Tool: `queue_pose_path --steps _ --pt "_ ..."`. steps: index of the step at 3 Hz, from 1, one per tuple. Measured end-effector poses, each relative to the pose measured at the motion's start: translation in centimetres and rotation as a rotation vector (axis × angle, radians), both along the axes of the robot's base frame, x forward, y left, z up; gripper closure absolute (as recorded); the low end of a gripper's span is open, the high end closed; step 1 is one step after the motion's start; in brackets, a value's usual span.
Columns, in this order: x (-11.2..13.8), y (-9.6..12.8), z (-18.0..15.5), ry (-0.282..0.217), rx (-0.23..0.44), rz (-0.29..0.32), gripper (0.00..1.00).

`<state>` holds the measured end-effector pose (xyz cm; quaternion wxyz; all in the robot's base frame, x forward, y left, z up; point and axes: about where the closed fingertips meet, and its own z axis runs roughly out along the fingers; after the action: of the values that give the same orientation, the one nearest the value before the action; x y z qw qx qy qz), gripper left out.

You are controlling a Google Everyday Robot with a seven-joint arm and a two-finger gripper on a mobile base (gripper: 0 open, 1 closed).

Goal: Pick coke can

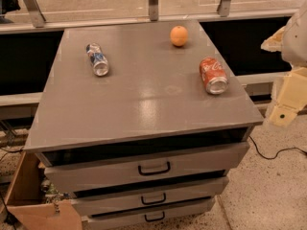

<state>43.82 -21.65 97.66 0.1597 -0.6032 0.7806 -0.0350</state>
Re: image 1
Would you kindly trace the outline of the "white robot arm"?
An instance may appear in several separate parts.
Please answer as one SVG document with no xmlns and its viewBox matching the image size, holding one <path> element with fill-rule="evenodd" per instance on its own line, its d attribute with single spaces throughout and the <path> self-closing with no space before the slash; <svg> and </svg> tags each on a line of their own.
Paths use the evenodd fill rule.
<svg viewBox="0 0 307 230">
<path fill-rule="evenodd" d="M 292 70 L 273 84 L 272 103 L 266 121 L 276 127 L 287 127 L 307 105 L 307 2 L 287 24 L 267 38 L 261 49 L 281 53 Z"/>
</svg>

